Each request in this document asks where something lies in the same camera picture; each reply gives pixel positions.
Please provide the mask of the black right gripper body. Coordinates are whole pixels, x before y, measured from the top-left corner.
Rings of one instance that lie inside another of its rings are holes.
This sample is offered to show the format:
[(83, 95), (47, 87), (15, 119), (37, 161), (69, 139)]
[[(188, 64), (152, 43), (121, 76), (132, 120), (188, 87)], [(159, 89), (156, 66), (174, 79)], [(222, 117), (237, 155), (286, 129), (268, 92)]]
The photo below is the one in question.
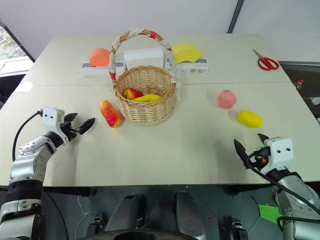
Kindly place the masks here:
[(256, 168), (260, 171), (269, 163), (270, 155), (271, 150), (269, 146), (259, 148), (248, 156), (246, 164), (248, 167)]

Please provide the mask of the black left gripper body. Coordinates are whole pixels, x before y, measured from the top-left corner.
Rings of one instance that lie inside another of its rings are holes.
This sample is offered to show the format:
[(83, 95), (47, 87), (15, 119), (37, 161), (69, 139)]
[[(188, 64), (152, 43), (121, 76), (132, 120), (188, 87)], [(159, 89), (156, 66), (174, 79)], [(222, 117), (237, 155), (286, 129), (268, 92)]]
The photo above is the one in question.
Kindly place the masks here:
[(69, 141), (72, 141), (76, 138), (77, 134), (79, 133), (78, 128), (73, 128), (72, 123), (70, 121), (64, 121), (60, 124), (60, 129), (66, 135)]

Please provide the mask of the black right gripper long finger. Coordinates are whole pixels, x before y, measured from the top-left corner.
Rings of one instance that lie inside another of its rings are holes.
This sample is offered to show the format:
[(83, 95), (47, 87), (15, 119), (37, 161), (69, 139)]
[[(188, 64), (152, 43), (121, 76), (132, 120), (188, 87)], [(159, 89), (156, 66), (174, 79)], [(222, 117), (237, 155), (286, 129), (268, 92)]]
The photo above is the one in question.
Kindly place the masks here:
[(236, 150), (237, 155), (240, 157), (240, 159), (242, 160), (243, 164), (245, 167), (249, 167), (248, 165), (248, 161), (249, 161), (249, 156), (246, 153), (246, 149), (244, 148), (244, 146), (237, 141), (236, 139), (233, 140), (234, 143), (234, 147)]

